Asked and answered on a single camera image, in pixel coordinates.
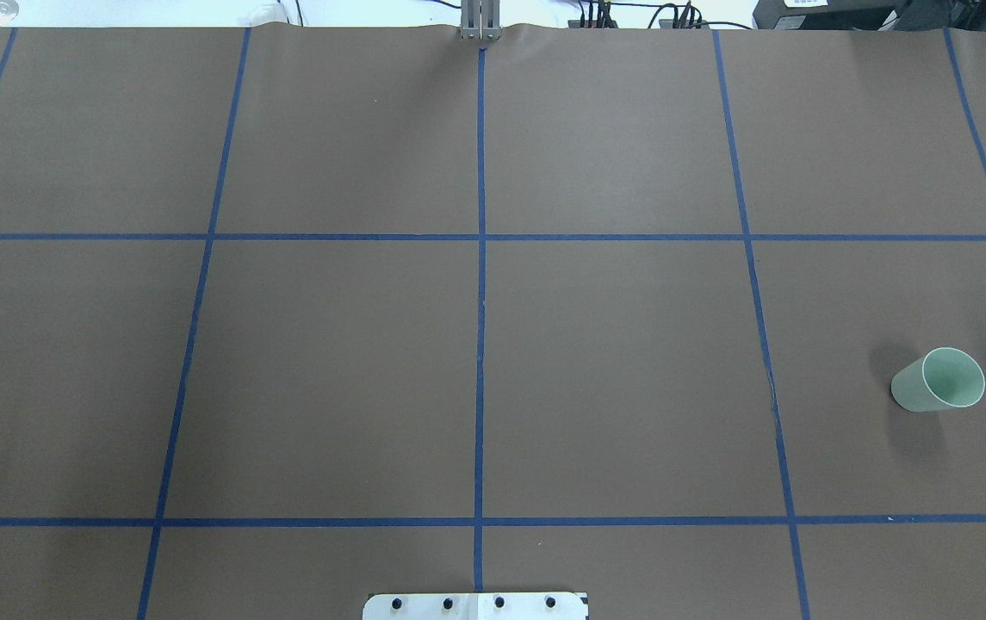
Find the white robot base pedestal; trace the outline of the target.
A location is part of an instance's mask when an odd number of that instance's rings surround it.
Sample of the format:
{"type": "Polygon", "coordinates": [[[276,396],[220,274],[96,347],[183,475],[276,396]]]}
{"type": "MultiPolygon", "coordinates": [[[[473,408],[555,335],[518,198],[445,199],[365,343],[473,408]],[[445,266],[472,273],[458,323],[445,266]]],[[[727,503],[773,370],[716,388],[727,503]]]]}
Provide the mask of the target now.
{"type": "Polygon", "coordinates": [[[363,605],[363,619],[588,619],[577,592],[383,593],[363,605]]]}

